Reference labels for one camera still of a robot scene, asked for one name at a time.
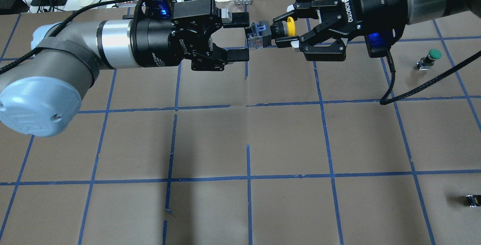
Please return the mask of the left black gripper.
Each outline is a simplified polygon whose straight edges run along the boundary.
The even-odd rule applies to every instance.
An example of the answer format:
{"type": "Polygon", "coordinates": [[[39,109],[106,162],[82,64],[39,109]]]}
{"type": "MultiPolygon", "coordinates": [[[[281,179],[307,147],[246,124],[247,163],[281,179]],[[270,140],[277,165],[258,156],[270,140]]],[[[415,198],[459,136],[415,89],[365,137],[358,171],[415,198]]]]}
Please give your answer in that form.
{"type": "Polygon", "coordinates": [[[227,64],[250,60],[247,48],[226,49],[215,45],[212,34],[220,28],[250,26],[249,12],[230,12],[215,0],[173,3],[170,19],[132,20],[132,53],[141,67],[174,67],[191,61],[196,71],[223,71],[227,64]]]}

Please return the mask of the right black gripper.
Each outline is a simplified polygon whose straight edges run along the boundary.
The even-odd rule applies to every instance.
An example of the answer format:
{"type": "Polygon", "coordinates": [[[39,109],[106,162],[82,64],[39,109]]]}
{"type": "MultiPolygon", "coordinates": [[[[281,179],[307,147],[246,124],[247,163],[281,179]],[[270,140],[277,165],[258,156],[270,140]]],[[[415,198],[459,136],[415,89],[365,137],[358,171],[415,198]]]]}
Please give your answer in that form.
{"type": "Polygon", "coordinates": [[[278,48],[291,47],[308,61],[344,61],[347,43],[356,37],[393,30],[392,45],[407,25],[407,0],[295,0],[287,12],[273,18],[273,24],[289,18],[318,19],[311,31],[301,36],[275,38],[278,48]]]}

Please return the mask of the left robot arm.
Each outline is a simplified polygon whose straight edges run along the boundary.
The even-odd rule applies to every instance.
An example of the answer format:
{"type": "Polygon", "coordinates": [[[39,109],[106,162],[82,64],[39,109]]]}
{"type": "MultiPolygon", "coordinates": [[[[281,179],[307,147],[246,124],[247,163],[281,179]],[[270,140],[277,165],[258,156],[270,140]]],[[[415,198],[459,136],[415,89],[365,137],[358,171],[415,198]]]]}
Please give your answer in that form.
{"type": "Polygon", "coordinates": [[[248,12],[219,8],[215,0],[174,3],[135,0],[131,18],[41,26],[31,51],[1,68],[1,122],[24,135],[63,132],[104,69],[175,67],[190,60],[193,71],[223,71],[249,60],[247,49],[228,50],[212,41],[221,28],[249,25],[248,12]]]}

